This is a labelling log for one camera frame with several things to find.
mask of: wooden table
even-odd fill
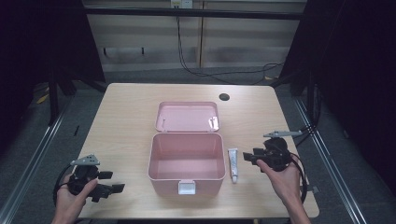
[[[221,101],[227,93],[230,100]],[[148,177],[154,124],[160,102],[215,102],[219,111],[227,175],[216,196],[159,196]],[[288,213],[259,168],[244,161],[242,152],[263,147],[262,137],[288,125],[274,89],[259,86],[111,84],[98,109],[80,157],[89,154],[101,162],[101,171],[113,171],[102,184],[125,184],[123,193],[99,203],[87,200],[80,217],[92,218],[259,218],[287,217]],[[296,153],[290,137],[290,151]],[[228,148],[237,147],[239,177],[230,177]],[[318,215],[312,192],[304,203],[310,217]]]

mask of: pink plastic storage box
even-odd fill
[[[162,102],[148,176],[158,194],[216,195],[226,174],[217,105]]]

